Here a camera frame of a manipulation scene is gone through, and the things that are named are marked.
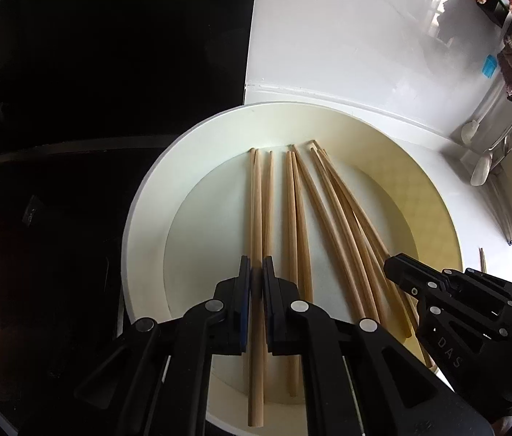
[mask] blue sticker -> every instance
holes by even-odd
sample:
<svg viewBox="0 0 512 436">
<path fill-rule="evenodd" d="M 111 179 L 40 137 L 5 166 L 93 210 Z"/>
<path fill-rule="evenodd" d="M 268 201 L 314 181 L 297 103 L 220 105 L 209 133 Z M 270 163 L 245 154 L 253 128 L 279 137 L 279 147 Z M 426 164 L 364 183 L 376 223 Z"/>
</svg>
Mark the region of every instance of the blue sticker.
<svg viewBox="0 0 512 436">
<path fill-rule="evenodd" d="M 488 56 L 484 62 L 484 66 L 482 67 L 482 73 L 488 78 L 492 77 L 497 65 L 498 60 L 496 60 L 496 57 Z"/>
</svg>

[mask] white wall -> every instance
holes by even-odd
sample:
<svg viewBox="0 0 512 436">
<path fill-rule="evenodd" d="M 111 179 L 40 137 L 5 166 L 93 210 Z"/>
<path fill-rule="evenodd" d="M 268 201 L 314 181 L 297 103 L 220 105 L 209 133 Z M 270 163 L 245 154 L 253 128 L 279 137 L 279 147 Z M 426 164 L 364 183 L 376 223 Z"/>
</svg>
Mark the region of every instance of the white wall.
<svg viewBox="0 0 512 436">
<path fill-rule="evenodd" d="M 490 87 L 481 69 L 498 52 L 501 34 L 474 0 L 447 1 L 435 25 L 439 5 L 255 0 L 247 92 L 329 97 L 450 136 Z"/>
</svg>

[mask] glossy white panel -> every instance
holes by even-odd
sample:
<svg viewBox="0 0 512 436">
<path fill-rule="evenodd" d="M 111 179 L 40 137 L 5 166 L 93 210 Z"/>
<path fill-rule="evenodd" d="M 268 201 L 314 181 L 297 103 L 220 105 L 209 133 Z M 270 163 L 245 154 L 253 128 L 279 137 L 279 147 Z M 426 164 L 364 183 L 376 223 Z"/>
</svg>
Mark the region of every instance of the glossy white panel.
<svg viewBox="0 0 512 436">
<path fill-rule="evenodd" d="M 474 0 L 255 0 L 246 81 L 449 136 L 486 94 L 492 80 L 481 70 L 500 40 Z"/>
</svg>

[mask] screw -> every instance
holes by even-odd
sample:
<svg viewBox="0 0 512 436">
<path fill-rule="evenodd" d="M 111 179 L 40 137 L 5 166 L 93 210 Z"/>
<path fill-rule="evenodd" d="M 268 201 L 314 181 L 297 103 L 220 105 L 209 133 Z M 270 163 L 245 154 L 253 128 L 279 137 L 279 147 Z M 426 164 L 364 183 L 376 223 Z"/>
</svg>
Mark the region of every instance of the screw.
<svg viewBox="0 0 512 436">
<path fill-rule="evenodd" d="M 151 318 L 140 318 L 135 322 L 135 329 L 139 332 L 148 332 L 153 329 L 155 322 Z"/>
<path fill-rule="evenodd" d="M 359 328 L 365 332 L 373 332 L 377 330 L 377 323 L 369 318 L 365 318 L 359 322 Z"/>
<path fill-rule="evenodd" d="M 223 308 L 223 303 L 220 300 L 208 300 L 206 302 L 206 310 L 211 312 L 220 311 Z"/>
<path fill-rule="evenodd" d="M 295 300 L 292 303 L 290 303 L 290 307 L 299 313 L 304 313 L 308 310 L 308 303 L 304 302 L 302 300 Z"/>
</svg>

